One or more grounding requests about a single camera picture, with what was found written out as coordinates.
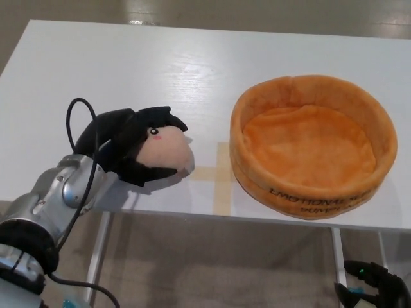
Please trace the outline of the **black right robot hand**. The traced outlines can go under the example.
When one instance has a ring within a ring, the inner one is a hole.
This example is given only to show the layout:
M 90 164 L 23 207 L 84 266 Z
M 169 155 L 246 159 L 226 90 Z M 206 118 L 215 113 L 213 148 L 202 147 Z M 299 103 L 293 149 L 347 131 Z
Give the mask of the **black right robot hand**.
M 343 307 L 410 308 L 410 291 L 403 279 L 374 262 L 344 261 L 345 271 L 377 289 L 375 295 L 354 292 L 341 283 L 334 289 Z

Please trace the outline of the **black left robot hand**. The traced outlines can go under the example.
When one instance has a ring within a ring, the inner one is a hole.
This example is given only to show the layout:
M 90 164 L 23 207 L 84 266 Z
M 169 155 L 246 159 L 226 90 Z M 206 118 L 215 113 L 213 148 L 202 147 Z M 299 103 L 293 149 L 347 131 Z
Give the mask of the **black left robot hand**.
M 89 123 L 73 151 L 95 158 L 121 181 L 142 187 L 193 165 L 187 130 L 169 106 L 113 110 Z

